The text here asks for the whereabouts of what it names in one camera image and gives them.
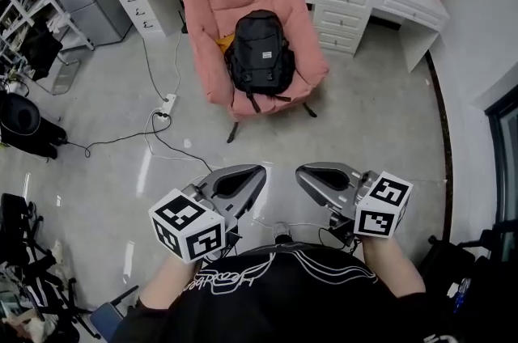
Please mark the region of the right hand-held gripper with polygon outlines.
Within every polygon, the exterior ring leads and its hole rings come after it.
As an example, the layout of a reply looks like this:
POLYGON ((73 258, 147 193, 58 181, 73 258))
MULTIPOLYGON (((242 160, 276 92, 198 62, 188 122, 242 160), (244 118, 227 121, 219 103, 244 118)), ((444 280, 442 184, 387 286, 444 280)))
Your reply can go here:
POLYGON ((360 172, 344 163, 304 164, 295 177, 311 199, 330 211, 329 232, 337 239, 392 237, 413 189, 386 171, 360 172))

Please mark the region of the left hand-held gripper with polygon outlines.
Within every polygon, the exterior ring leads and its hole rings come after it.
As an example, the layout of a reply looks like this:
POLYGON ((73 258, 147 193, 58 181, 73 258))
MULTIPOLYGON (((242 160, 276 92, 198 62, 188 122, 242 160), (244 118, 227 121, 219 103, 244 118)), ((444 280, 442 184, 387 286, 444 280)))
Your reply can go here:
POLYGON ((239 241, 239 219, 252 209, 266 180, 265 167, 245 164, 174 188, 148 211, 156 239, 185 263, 224 253, 239 241))

